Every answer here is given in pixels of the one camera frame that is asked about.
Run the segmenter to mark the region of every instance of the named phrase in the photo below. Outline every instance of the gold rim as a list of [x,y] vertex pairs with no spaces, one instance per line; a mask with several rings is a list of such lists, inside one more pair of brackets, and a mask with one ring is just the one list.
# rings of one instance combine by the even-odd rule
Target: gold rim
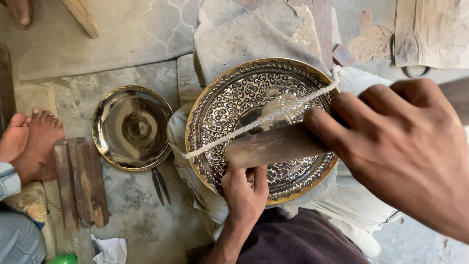
[[[189,113],[189,117],[187,119],[187,124],[186,124],[186,133],[185,133],[185,141],[186,141],[186,153],[189,153],[189,148],[190,148],[190,143],[188,141],[188,136],[189,136],[189,124],[190,122],[192,121],[192,112],[197,108],[198,104],[199,104],[199,101],[200,99],[202,98],[202,96],[204,94],[206,94],[210,88],[210,86],[212,86],[213,84],[215,84],[216,82],[218,82],[224,75],[227,75],[227,74],[230,74],[231,72],[235,71],[237,68],[239,67],[244,67],[244,66],[248,66],[250,65],[251,63],[253,62],[268,62],[268,61],[271,61],[271,60],[276,60],[276,61],[279,61],[279,62],[291,62],[297,66],[306,66],[307,69],[312,72],[312,73],[316,73],[320,76],[321,80],[326,83],[326,84],[330,84],[332,83],[332,80],[327,77],[323,72],[321,72],[320,70],[316,69],[315,67],[305,63],[305,62],[301,62],[301,61],[297,61],[297,60],[294,60],[294,59],[287,59],[287,58],[276,58],[276,57],[270,57],[270,58],[262,58],[262,59],[255,59],[255,60],[251,60],[251,61],[248,61],[248,62],[244,62],[244,63],[241,63],[241,64],[238,64],[234,67],[232,67],[231,69],[223,72],[222,74],[220,74],[218,77],[216,77],[212,82],[210,82],[207,87],[202,91],[202,93],[199,95],[199,97],[197,98],[196,102],[194,103],[194,106],[192,107],[192,109],[190,110],[190,113]],[[337,88],[334,88],[332,91],[331,91],[334,95],[337,95],[339,93],[339,90],[337,90]],[[277,204],[277,203],[282,203],[282,202],[288,202],[290,200],[293,200],[303,194],[305,194],[306,192],[308,192],[309,190],[311,190],[312,188],[316,187],[322,180],[324,180],[326,178],[326,176],[330,173],[330,171],[334,168],[335,164],[337,163],[337,161],[339,160],[339,157],[337,155],[335,155],[335,158],[333,158],[333,160],[331,160],[331,162],[329,163],[329,169],[328,170],[325,170],[322,172],[321,174],[321,178],[320,179],[316,179],[312,182],[311,186],[309,187],[304,187],[303,189],[301,189],[301,192],[300,193],[294,193],[294,194],[291,194],[288,198],[287,197],[280,197],[277,201],[275,200],[272,200],[272,199],[267,199],[267,202],[266,202],[266,205],[273,205],[273,204]],[[197,167],[197,165],[194,164],[194,158],[190,158],[189,159],[190,161],[190,165],[192,166],[192,169],[195,171],[195,173],[197,174],[197,176],[199,177],[199,179],[207,186],[209,187],[213,192],[215,192],[216,194],[220,195],[220,193],[215,189],[215,187],[212,185],[212,184],[209,184],[207,182],[207,179],[205,178],[204,175],[201,175],[200,174],[200,171],[199,171],[199,168]]]
[[145,170],[149,170],[149,169],[151,169],[155,166],[158,166],[160,163],[162,163],[169,156],[169,154],[172,151],[171,147],[169,146],[169,139],[166,139],[166,144],[163,147],[163,152],[162,152],[161,156],[157,157],[154,162],[152,162],[151,164],[149,164],[147,166],[140,167],[140,168],[127,168],[127,167],[121,166],[118,163],[115,163],[114,161],[110,160],[105,155],[105,151],[102,149],[101,145],[98,143],[98,138],[96,136],[95,129],[94,129],[94,123],[95,123],[95,120],[97,119],[96,113],[98,111],[98,108],[102,105],[103,101],[105,99],[107,99],[109,96],[111,96],[112,94],[114,94],[114,93],[116,93],[120,90],[129,89],[129,88],[140,89],[140,90],[143,90],[143,91],[148,92],[151,95],[155,96],[162,104],[164,104],[165,107],[167,107],[169,117],[171,117],[173,115],[173,110],[171,109],[171,106],[169,106],[168,102],[160,94],[158,94],[154,90],[149,89],[147,87],[139,86],[139,85],[121,86],[121,87],[115,88],[114,90],[106,93],[106,95],[103,96],[103,98],[99,101],[98,105],[94,109],[93,119],[91,120],[91,133],[93,135],[93,141],[94,141],[94,144],[96,145],[96,148],[101,153],[101,156],[103,156],[110,164],[114,165],[115,167],[117,167],[119,169],[123,169],[123,170],[126,170],[126,171],[145,171]]

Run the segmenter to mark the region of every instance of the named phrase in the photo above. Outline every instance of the blue jeans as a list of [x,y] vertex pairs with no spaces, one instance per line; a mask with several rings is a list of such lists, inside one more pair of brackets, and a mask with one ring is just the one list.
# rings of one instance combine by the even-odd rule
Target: blue jeans
[[45,243],[27,217],[0,211],[0,264],[41,264]]

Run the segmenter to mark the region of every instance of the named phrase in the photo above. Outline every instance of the wooden plank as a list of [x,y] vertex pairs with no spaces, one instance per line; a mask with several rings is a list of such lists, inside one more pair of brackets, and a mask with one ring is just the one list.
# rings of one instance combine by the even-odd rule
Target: wooden plank
[[88,144],[78,143],[75,146],[76,152],[76,163],[78,165],[78,179],[75,180],[75,185],[80,185],[81,192],[76,193],[77,200],[80,196],[82,200],[82,207],[79,208],[80,217],[92,225],[94,222],[93,217],[93,205],[91,203],[91,184],[89,180],[90,174],[93,172],[93,164],[91,160],[91,154],[88,149]]
[[92,39],[99,38],[99,27],[93,16],[86,10],[80,0],[61,0],[75,19],[82,25],[88,36]]
[[225,153],[229,166],[239,169],[311,157],[329,151],[301,122],[234,140],[228,144]]
[[79,227],[80,217],[78,215],[78,208],[76,207],[73,170],[68,155],[68,146],[66,144],[54,146],[54,156],[63,222],[65,229],[75,230]]
[[80,183],[80,171],[78,169],[78,159],[76,154],[76,146],[80,143],[86,143],[85,138],[72,138],[67,140],[68,143],[68,153],[70,155],[70,162],[72,164],[73,170],[73,181],[75,182],[75,198],[76,198],[76,207],[78,208],[78,215],[81,218],[81,224],[84,227],[90,227],[89,219],[91,216],[87,215],[85,209],[85,201],[83,200],[83,191],[82,185]]
[[91,163],[93,164],[93,173],[89,175],[91,182],[91,203],[93,206],[94,224],[102,228],[109,222],[109,212],[107,211],[106,190],[104,189],[103,172],[101,168],[101,154],[99,154],[96,145],[88,143]]
[[469,78],[438,85],[458,113],[462,125],[469,125]]
[[15,91],[11,75],[10,54],[0,45],[0,136],[16,113]]

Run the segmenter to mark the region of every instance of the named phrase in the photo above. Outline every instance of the bare foot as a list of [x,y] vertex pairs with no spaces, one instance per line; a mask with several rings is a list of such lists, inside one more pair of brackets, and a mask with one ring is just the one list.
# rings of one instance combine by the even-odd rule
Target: bare foot
[[5,0],[8,12],[13,22],[20,28],[31,23],[33,7],[30,0]]
[[34,180],[53,180],[57,177],[54,172],[53,145],[55,141],[62,139],[64,139],[62,122],[49,110],[33,109],[26,148],[11,162],[22,184]]
[[26,118],[18,113],[13,115],[0,140],[0,162],[10,163],[24,151],[30,122],[31,117]]

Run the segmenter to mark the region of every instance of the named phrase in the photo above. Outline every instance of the dusty floor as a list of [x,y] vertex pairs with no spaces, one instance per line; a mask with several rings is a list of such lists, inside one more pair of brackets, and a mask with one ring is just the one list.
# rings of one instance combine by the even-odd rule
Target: dusty floor
[[[362,12],[370,9],[372,25],[393,30],[395,0],[332,0],[336,8],[342,44],[349,46],[365,27]],[[15,85],[19,111],[31,107],[49,108],[63,120],[67,137],[84,136],[91,141],[90,119],[93,109],[104,94],[127,84],[137,84],[160,93],[173,110],[180,106],[178,77],[197,86],[192,73],[179,72],[191,60],[171,60],[120,70],[111,70],[75,77],[43,79]],[[390,59],[374,57],[370,62],[356,61],[354,67],[389,80],[406,78]],[[433,70],[429,77],[436,82],[469,75],[469,70]],[[103,161],[109,224],[103,229],[92,228],[97,237],[126,238],[128,263],[185,263],[184,251],[205,245],[211,238],[192,207],[193,198],[178,177],[173,156],[159,166],[168,186],[172,205],[163,207],[156,196],[149,172],[129,173]],[[374,237],[382,245],[382,253],[372,260],[376,264],[469,262],[469,247],[447,239],[410,217],[402,225],[385,225]]]

